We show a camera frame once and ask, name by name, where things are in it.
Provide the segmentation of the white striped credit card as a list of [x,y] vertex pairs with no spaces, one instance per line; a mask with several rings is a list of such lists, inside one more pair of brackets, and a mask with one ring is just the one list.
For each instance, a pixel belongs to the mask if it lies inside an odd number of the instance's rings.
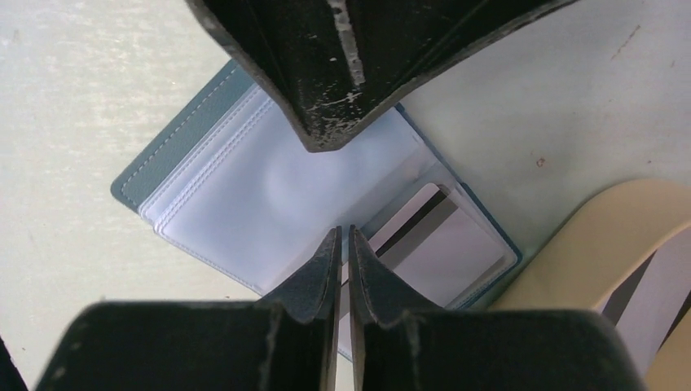
[[475,302],[517,254],[463,192],[426,183],[374,233],[379,260],[447,308]]

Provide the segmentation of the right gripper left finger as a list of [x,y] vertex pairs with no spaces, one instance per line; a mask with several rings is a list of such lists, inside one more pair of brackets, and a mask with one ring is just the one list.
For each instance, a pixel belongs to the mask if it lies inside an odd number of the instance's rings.
[[332,390],[341,228],[257,301],[105,301],[68,327],[40,390]]

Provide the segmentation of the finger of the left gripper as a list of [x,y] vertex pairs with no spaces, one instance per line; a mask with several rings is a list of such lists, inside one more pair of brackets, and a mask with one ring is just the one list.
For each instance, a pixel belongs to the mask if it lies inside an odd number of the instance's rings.
[[406,95],[563,1],[190,1],[309,152],[343,148]]

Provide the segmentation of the blue leather card holder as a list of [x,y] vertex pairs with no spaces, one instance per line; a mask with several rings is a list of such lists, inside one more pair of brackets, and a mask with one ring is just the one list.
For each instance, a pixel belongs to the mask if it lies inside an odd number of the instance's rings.
[[397,105],[334,152],[308,152],[268,93],[228,62],[113,181],[111,193],[163,239],[259,295],[334,227],[369,243],[426,183],[467,195],[522,254]]

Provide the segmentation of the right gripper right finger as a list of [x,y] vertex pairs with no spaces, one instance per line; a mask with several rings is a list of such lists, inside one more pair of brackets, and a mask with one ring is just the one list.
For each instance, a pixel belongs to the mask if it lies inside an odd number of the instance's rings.
[[358,390],[642,390],[612,325],[585,310],[446,310],[349,230]]

